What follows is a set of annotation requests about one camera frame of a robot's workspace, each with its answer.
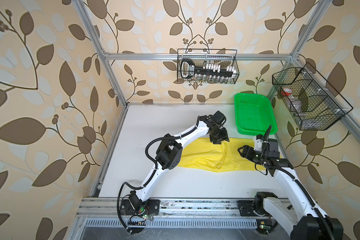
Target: yellow cloth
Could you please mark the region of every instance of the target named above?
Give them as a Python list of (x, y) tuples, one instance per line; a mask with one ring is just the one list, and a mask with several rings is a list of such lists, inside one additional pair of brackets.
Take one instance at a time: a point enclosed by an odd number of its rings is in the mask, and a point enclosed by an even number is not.
[(254, 171), (254, 163), (242, 158), (237, 151), (239, 147), (249, 145), (254, 147), (252, 139), (230, 138), (221, 145), (212, 144), (209, 138), (198, 138), (183, 149), (178, 166), (208, 170), (212, 172), (227, 172), (236, 170)]

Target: scratched metal surface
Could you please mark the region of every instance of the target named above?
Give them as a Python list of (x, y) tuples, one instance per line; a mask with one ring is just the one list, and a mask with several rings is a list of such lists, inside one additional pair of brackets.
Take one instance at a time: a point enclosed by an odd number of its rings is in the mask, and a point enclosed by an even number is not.
[(81, 240), (286, 240), (288, 234), (278, 225), (270, 235), (260, 235), (255, 229), (210, 228), (147, 228), (129, 235), (123, 228), (86, 227)]

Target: wire basket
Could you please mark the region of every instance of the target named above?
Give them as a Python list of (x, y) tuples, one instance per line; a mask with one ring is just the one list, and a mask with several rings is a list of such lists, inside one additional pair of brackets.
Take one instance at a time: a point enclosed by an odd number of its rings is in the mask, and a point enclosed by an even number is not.
[[(353, 107), (324, 76), (307, 64), (273, 74), (272, 84), (299, 130), (327, 130)], [(316, 82), (312, 77), (314, 73), (325, 80), (325, 86)]]
[(237, 50), (177, 50), (177, 79), (189, 83), (235, 84), (239, 77)]

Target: green basket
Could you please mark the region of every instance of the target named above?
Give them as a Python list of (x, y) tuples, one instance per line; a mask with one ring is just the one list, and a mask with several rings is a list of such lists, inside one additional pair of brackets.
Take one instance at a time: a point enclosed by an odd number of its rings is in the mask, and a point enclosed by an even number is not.
[(237, 131), (240, 134), (264, 135), (270, 125), (270, 135), (278, 130), (271, 102), (266, 96), (253, 93), (236, 94), (235, 115)]

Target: floral wallpaper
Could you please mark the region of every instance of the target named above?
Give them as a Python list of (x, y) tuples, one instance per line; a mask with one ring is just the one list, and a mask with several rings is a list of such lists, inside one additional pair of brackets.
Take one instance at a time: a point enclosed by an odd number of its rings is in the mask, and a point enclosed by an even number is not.
[[(334, 0), (300, 57), (352, 104), (349, 114), (360, 123), (360, 1)], [(360, 240), (360, 144), (340, 121), (326, 131), (299, 131), (280, 97), (272, 99), (278, 136), (299, 178), (340, 220), (343, 239)]]
[(72, 4), (0, 1), (0, 239), (64, 238), (121, 110)]
[(209, 84), (177, 79), (173, 61), (111, 61), (127, 102), (130, 103), (233, 103), (236, 93), (267, 95), (271, 76), (280, 61), (238, 61), (236, 84)]
[(84, 0), (110, 53), (290, 53), (318, 0)]

